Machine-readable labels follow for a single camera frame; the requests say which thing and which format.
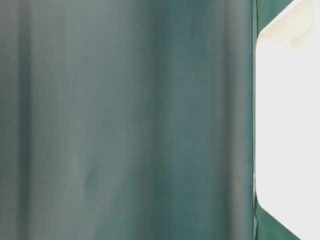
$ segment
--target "green curtain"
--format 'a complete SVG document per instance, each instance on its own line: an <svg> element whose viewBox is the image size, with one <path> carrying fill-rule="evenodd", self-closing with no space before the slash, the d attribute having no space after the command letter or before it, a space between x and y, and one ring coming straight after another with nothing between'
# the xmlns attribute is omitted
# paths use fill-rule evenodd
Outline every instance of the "green curtain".
<svg viewBox="0 0 320 240"><path fill-rule="evenodd" d="M255 44L288 3L2 0L0 238L291 239L253 200Z"/></svg>

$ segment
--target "teal fabric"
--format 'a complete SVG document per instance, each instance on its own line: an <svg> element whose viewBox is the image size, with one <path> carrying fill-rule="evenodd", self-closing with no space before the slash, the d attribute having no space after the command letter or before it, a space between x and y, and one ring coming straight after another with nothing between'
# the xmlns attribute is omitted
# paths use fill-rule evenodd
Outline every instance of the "teal fabric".
<svg viewBox="0 0 320 240"><path fill-rule="evenodd" d="M0 13L0 239L253 238L249 0Z"/></svg>

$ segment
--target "curtain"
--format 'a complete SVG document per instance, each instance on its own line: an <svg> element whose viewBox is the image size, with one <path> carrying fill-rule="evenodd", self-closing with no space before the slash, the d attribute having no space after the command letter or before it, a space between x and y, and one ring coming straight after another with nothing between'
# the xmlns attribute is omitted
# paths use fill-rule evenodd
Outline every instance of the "curtain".
<svg viewBox="0 0 320 240"><path fill-rule="evenodd" d="M2 0L0 238L295 239L255 201L258 32L289 0Z"/></svg>

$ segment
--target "green tarp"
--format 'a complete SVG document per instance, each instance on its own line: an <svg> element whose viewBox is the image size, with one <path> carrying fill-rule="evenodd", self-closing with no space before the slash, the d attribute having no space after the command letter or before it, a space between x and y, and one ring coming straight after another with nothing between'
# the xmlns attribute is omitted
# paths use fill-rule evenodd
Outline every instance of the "green tarp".
<svg viewBox="0 0 320 240"><path fill-rule="evenodd" d="M288 3L2 0L0 239L291 239L253 201L253 55Z"/></svg>

